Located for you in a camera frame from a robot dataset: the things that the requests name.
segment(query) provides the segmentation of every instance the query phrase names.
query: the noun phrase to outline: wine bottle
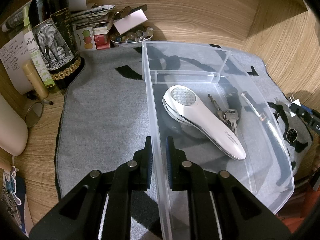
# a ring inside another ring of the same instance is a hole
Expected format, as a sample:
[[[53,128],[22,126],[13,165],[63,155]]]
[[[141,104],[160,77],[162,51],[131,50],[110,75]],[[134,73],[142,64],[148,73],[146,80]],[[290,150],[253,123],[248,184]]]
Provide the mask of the wine bottle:
[[[30,53],[30,57],[45,87],[49,91],[54,91],[56,88],[56,84],[54,83],[47,69],[47,66],[42,59],[41,52],[36,43],[35,37],[33,36],[32,28],[29,21],[29,5],[27,4],[22,11],[23,11],[23,23],[25,26],[23,30],[24,41],[26,42],[28,51]]]
[[[29,20],[43,60],[64,90],[83,67],[74,37],[68,0],[32,0]]]

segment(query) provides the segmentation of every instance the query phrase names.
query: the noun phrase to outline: elephant illustration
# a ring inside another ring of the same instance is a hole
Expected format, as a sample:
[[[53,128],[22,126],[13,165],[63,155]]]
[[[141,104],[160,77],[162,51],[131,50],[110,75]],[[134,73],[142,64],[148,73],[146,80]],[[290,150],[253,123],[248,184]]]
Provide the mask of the elephant illustration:
[[[48,61],[49,67],[53,67],[51,62],[52,59],[50,58],[50,51],[57,60],[57,63],[61,61],[58,54],[58,47],[62,47],[64,49],[65,57],[69,56],[69,47],[54,26],[48,25],[44,27],[37,35],[37,39],[40,50],[44,58]]]

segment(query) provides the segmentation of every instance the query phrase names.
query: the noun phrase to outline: watch face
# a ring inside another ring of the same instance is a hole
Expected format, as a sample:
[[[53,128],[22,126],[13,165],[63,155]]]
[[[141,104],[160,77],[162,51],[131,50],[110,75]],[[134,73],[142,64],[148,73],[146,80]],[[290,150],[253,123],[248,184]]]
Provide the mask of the watch face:
[[[287,132],[287,140],[288,142],[295,142],[295,140],[297,139],[298,133],[295,129],[289,129],[289,131]]]

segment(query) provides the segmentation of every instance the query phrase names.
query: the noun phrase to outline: key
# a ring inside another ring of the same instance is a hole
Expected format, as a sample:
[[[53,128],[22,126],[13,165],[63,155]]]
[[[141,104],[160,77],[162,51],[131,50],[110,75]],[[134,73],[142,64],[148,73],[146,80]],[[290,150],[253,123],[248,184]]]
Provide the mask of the key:
[[[224,118],[224,112],[221,110],[220,106],[218,105],[217,101],[213,99],[213,97],[208,94],[208,98],[210,98],[210,101],[213,103],[214,107],[217,108],[217,114],[219,116],[219,118],[221,119],[221,121],[223,122],[228,122],[225,118]]]
[[[237,131],[237,121],[239,120],[238,112],[236,109],[228,109],[225,114],[224,118],[228,121],[230,121],[231,128],[233,133],[238,137],[238,131]]]

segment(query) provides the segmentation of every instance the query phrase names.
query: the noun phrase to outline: clear plastic storage box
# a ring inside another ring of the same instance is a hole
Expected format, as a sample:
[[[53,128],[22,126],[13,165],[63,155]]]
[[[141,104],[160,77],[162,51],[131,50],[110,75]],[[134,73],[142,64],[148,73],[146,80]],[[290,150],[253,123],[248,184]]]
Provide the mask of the clear plastic storage box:
[[[175,147],[183,150],[188,160],[208,171],[229,171],[276,213],[294,189],[289,155],[266,101],[232,54],[205,44],[146,41],[142,45],[142,63],[163,238],[189,239],[187,192],[169,189],[167,136],[173,137]],[[169,116],[162,98],[174,85],[193,90],[215,115],[217,109],[208,94],[222,110],[238,110],[238,138],[247,154],[244,161],[231,159],[197,128]],[[245,91],[262,113],[253,111],[244,100],[241,94]]]

